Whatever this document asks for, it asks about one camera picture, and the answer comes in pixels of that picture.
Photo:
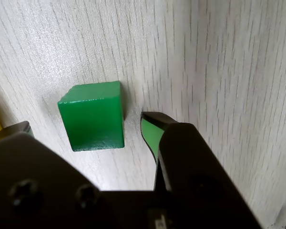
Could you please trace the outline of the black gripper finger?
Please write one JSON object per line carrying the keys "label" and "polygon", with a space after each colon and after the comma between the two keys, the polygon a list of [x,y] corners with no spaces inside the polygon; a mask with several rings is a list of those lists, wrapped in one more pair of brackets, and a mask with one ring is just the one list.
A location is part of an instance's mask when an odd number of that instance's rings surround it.
{"label": "black gripper finger", "polygon": [[27,121],[0,130],[0,229],[97,229],[98,189],[35,139]]}
{"label": "black gripper finger", "polygon": [[142,112],[141,122],[163,131],[158,160],[178,229],[258,229],[260,224],[193,124],[161,112]]}

